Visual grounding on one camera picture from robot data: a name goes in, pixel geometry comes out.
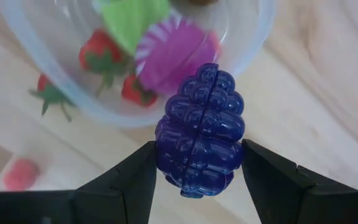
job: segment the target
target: red toy fruit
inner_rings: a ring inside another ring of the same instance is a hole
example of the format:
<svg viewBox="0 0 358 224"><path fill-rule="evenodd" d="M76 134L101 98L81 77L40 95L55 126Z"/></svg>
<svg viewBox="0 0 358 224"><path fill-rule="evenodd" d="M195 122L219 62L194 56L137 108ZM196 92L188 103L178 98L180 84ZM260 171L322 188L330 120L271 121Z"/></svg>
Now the red toy fruit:
<svg viewBox="0 0 358 224"><path fill-rule="evenodd" d="M114 75L123 74L128 63L128 57L102 29L95 30L81 48L79 59L85 70L103 76L103 82L96 92L98 96L104 87L112 87Z"/></svg>
<svg viewBox="0 0 358 224"><path fill-rule="evenodd" d="M144 107L149 107L157 101L157 95L153 91L144 90L135 75L125 79L121 95L125 99Z"/></svg>
<svg viewBox="0 0 358 224"><path fill-rule="evenodd" d="M4 184L8 190L23 191L32 187L39 176L37 165L28 159L18 159L11 170L4 176Z"/></svg>
<svg viewBox="0 0 358 224"><path fill-rule="evenodd" d="M38 79L37 90L30 90L30 94L44 101L42 105L42 116L47 112L49 105L59 104L66 119L71 122L72 118L67 113L65 103L71 106L74 106L74 104L49 81L46 75L41 74Z"/></svg>

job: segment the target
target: toy strawberry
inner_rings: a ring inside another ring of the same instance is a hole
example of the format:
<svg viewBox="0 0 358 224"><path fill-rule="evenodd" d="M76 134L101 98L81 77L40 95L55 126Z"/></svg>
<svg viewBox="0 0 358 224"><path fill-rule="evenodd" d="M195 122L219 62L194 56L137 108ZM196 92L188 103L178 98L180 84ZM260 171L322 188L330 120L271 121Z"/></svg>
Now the toy strawberry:
<svg viewBox="0 0 358 224"><path fill-rule="evenodd" d="M121 95L125 99L144 107L149 107L157 101L157 95L153 91L144 90L135 75L125 79Z"/></svg>
<svg viewBox="0 0 358 224"><path fill-rule="evenodd" d="M66 119L71 122L72 118L68 114L65 104L74 106L74 104L57 88L55 87L46 75L41 74L38 79L37 90L30 90L31 95L34 97L40 98L44 101L42 105L42 116L47 112L49 105L59 104Z"/></svg>
<svg viewBox="0 0 358 224"><path fill-rule="evenodd" d="M103 88L112 87L114 75L123 74L128 63L128 57L102 29L97 29L81 48L79 59L85 70L103 76L98 96Z"/></svg>

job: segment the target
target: wooden surface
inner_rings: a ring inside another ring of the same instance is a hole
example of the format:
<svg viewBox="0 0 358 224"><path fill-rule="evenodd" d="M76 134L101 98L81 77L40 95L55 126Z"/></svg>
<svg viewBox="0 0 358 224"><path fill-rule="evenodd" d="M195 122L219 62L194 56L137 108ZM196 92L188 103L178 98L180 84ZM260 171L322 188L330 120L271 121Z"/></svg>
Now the wooden surface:
<svg viewBox="0 0 358 224"><path fill-rule="evenodd" d="M246 103L247 138L358 188L358 5L352 4L278 0L273 31L237 89ZM78 187L153 139L153 127L120 130L75 110L71 124L58 108L41 118L40 102L27 94L38 74L0 19L0 146L41 164L36 189ZM159 175L150 223L167 222L260 223L239 172L223 194L205 200L181 198Z"/></svg>

